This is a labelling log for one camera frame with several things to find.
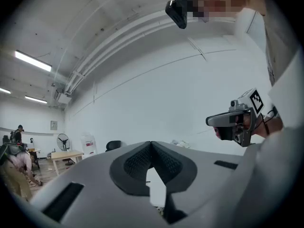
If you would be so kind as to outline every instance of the fan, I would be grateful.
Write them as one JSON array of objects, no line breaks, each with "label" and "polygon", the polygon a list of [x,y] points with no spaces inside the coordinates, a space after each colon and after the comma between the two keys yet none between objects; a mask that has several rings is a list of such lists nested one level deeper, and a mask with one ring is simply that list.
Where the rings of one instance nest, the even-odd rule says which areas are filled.
[{"label": "fan", "polygon": [[[70,148],[68,136],[64,133],[59,134],[57,137],[57,145],[62,151],[67,151]],[[64,159],[64,161],[67,161],[66,165],[73,165],[73,163],[70,163],[70,159]]]}]

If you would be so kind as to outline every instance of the floor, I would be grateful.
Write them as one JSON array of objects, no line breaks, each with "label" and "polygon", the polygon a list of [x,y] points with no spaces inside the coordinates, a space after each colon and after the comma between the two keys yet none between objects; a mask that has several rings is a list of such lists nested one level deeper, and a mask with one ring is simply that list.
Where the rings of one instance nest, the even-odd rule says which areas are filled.
[{"label": "floor", "polygon": [[[38,177],[44,183],[44,185],[47,184],[49,181],[53,180],[55,177],[57,177],[53,162],[49,162],[46,159],[38,160],[38,162],[39,162],[40,170],[37,168],[37,166],[35,164],[33,164],[33,172],[34,172],[34,174],[36,174],[35,177]],[[69,167],[72,167],[72,165],[66,166],[65,163],[67,163],[67,162],[66,161],[57,161],[56,162],[59,174],[65,172]],[[43,186],[42,187],[37,186],[36,184],[34,184],[32,182],[29,184],[29,186],[30,186],[33,196],[41,188],[43,188]]]}]

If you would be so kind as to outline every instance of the air conditioning unit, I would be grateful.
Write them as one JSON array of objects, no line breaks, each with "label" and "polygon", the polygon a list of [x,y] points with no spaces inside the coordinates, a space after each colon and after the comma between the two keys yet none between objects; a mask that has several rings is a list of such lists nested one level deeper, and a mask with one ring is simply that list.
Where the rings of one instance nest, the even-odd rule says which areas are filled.
[{"label": "air conditioning unit", "polygon": [[58,101],[59,103],[68,104],[72,98],[69,97],[69,96],[67,96],[67,95],[65,95],[63,89],[59,89],[59,88],[58,88],[58,89],[55,91],[54,99],[55,99],[56,101]]}]

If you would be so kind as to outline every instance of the fluorescent ceiling light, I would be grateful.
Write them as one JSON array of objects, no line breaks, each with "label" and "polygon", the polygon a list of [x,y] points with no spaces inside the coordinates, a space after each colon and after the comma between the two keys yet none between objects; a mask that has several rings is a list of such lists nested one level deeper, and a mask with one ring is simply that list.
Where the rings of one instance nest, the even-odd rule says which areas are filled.
[{"label": "fluorescent ceiling light", "polygon": [[6,90],[6,89],[2,89],[2,88],[0,88],[0,91],[3,91],[3,92],[5,92],[5,93],[10,94],[10,91],[9,91],[9,90]]},{"label": "fluorescent ceiling light", "polygon": [[44,69],[48,72],[50,72],[51,69],[52,69],[51,65],[46,64],[44,62],[41,62],[41,61],[39,61],[39,60],[29,56],[29,55],[24,54],[23,52],[20,52],[20,51],[15,51],[15,57],[19,58],[22,61],[25,61],[25,62],[28,62],[32,65],[35,65],[37,67],[40,67],[40,68],[42,68],[42,69]]},{"label": "fluorescent ceiling light", "polygon": [[47,101],[38,100],[38,99],[29,97],[29,96],[25,96],[25,98],[28,99],[28,100],[32,100],[32,101],[38,101],[38,102],[44,103],[44,104],[48,103]]}]

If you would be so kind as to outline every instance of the white container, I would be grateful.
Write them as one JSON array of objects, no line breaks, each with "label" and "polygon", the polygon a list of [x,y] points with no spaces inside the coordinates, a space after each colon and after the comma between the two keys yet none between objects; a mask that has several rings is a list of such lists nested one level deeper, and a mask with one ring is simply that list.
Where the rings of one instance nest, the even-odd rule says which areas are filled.
[{"label": "white container", "polygon": [[96,142],[92,134],[83,133],[80,139],[81,139],[82,149],[85,155],[88,156],[88,155],[97,154]]}]

